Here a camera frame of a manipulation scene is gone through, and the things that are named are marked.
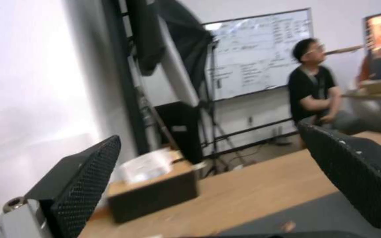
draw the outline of eyeglasses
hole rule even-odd
[[[321,45],[317,46],[315,49],[312,49],[305,54],[307,55],[307,54],[313,53],[314,51],[324,52],[324,50],[325,50],[324,44],[321,44]]]

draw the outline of lanyard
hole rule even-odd
[[[303,66],[300,66],[299,69],[304,72],[305,75],[313,82],[315,86],[318,86],[318,97],[319,99],[325,99],[324,93],[324,80],[323,77],[317,78],[310,72],[308,69],[305,69]]]

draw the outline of gray pants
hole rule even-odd
[[[318,120],[319,118],[317,118],[316,116],[310,116],[310,117],[302,119],[301,121],[307,124],[317,125]],[[336,118],[334,119],[334,122],[330,124],[323,124],[321,125],[321,127],[337,130],[347,135],[358,134],[360,132],[369,130],[369,127],[367,126],[367,124],[364,123],[360,118],[343,110],[339,111],[336,114]]]

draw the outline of white wall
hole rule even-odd
[[[363,44],[362,18],[381,13],[381,0],[181,0],[201,22],[243,18],[284,12],[310,7],[312,9],[314,36],[327,50]],[[362,54],[353,56],[330,56],[325,62],[334,71],[339,85],[346,88],[357,74]],[[166,87],[168,83],[162,72],[146,79],[147,91],[155,104],[177,100]],[[249,128],[248,117],[253,126],[289,118],[286,89],[276,89],[255,95],[222,101],[218,105],[218,120],[227,133]],[[292,123],[282,124],[284,133],[295,131]],[[245,145],[271,137],[270,128],[252,131],[232,137],[235,145]],[[222,143],[221,149],[229,149]]]
[[[136,154],[101,22],[93,39],[69,23],[62,0],[0,1],[0,212],[62,157],[112,134],[122,161]],[[93,64],[81,43],[99,54]]]

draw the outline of wall outlet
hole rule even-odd
[[[253,122],[254,120],[253,120],[253,118],[252,118],[252,116],[250,116],[250,117],[248,117],[248,126],[249,127],[252,127],[252,125],[253,125]]]

